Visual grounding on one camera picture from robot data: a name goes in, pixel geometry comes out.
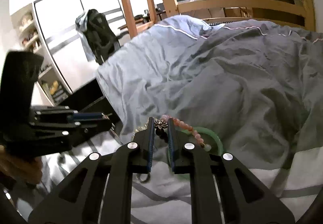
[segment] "pink beaded bracelet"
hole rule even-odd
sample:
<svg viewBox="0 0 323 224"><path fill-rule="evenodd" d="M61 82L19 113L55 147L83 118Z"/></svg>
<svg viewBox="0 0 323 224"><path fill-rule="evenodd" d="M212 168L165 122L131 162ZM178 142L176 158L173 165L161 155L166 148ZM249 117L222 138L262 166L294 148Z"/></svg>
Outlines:
<svg viewBox="0 0 323 224"><path fill-rule="evenodd" d="M196 138L197 140L197 143L201 145L202 148L204 148L204 140L203 138L201 138L201 135L196 131L194 130L194 128L192 126L189 126L188 124L186 124L185 122L183 121L180 121L178 118L174 118L174 117L171 117L169 115L162 115L161 116L161 119L164 120L165 122L168 122L168 120L172 118L173 121L174 121L174 125L175 126L179 126L181 129L186 129L188 130L189 132L192 133L192 135Z"/></svg>

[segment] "flower charm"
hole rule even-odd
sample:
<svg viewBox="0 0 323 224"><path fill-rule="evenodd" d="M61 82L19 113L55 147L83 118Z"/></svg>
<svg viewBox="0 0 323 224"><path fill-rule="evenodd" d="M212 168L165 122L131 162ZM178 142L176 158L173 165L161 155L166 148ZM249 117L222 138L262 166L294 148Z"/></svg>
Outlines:
<svg viewBox="0 0 323 224"><path fill-rule="evenodd" d="M168 127L167 123L163 119L158 120L157 118L155 118L154 126L156 129L166 129Z"/></svg>

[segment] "gray blanket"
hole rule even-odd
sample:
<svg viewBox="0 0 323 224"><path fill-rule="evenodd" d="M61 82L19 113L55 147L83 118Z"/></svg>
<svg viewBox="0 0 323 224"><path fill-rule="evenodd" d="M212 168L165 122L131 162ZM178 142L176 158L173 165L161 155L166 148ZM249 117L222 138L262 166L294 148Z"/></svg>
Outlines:
<svg viewBox="0 0 323 224"><path fill-rule="evenodd" d="M255 20L220 27L168 18L99 67L121 141L162 114L209 128L297 220L323 184L323 35ZM166 154L156 140L151 181L134 178L135 224L191 223L189 182Z"/></svg>

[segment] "hand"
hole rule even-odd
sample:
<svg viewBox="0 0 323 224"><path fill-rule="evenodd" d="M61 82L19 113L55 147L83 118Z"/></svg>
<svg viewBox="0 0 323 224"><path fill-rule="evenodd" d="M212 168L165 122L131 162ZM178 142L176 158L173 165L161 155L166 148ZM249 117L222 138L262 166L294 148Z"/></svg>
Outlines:
<svg viewBox="0 0 323 224"><path fill-rule="evenodd" d="M36 157L30 162L12 156L0 145L0 171L13 179L22 178L30 184L38 184L42 177L41 157Z"/></svg>

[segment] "wooden bed frame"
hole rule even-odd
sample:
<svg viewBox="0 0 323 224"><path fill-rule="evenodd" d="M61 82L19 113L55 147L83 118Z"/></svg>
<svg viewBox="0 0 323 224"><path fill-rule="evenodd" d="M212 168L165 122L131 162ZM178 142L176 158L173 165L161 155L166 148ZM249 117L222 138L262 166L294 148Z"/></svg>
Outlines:
<svg viewBox="0 0 323 224"><path fill-rule="evenodd" d="M139 32L142 32L143 30L146 30L147 28L151 27L153 24L157 23L158 19L156 15L154 0L147 0L151 21L140 26L136 26L135 24L130 0L121 0L121 1L124 9L127 27L131 38L136 36ZM239 7L239 8L249 8L249 9L261 8L261 9L269 9L269 10L289 13L295 16L301 16L304 18L305 24L304 26L301 26L295 23L280 21L280 20L270 20L270 19L264 19L264 18L245 18L245 17L208 18L203 20L206 21L207 23L226 22L226 21L235 22L235 21L242 21L242 20L248 20L248 19L267 20L267 21L275 22L279 25L301 27L309 31L315 31L316 24L315 24L313 0L302 0L302 3L303 3L303 6L294 5L294 4L290 4L290 3L282 2L278 0L198 0L193 2L177 4L176 0L163 0L167 17L185 13L185 12L190 12L192 10L208 9L208 8L219 8L219 7L220 8Z"/></svg>

